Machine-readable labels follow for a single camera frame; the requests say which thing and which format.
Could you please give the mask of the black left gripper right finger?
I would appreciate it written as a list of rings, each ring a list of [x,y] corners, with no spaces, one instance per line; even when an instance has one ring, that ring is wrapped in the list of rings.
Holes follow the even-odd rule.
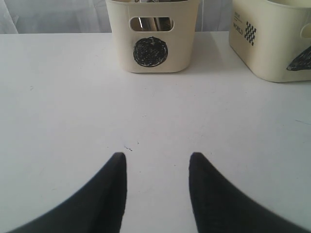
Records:
[[[200,152],[190,157],[189,191],[200,233],[307,232],[253,201]]]

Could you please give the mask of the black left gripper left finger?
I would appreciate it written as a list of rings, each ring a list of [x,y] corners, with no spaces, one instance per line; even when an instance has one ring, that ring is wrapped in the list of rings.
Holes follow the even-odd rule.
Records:
[[[76,193],[14,233],[118,233],[127,199],[127,161],[114,153]]]

